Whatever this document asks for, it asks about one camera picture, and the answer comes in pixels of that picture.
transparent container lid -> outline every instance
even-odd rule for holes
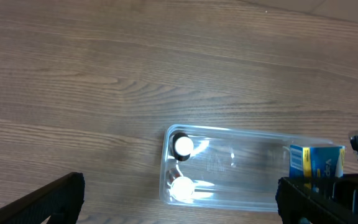
[[[177,160],[173,137],[193,141]],[[328,144],[325,139],[174,124],[165,133],[160,199],[172,205],[276,212],[278,180],[288,176],[291,144]]]

white bottle cap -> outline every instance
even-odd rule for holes
[[[184,200],[191,197],[194,189],[194,183],[190,178],[178,177],[171,184],[170,195],[176,200]]]
[[[187,156],[193,152],[194,143],[189,137],[180,137],[175,142],[175,151],[179,156]]]

blue and yellow box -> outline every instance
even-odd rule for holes
[[[290,146],[290,177],[342,177],[345,147]]]

black bottle cap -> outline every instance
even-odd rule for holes
[[[179,161],[186,161],[193,152],[194,143],[185,133],[177,133],[172,138],[173,156]]]

wood grain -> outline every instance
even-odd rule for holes
[[[358,24],[235,0],[0,0],[0,207],[77,171],[78,223],[280,223],[164,205],[174,123],[332,139],[358,172]]]

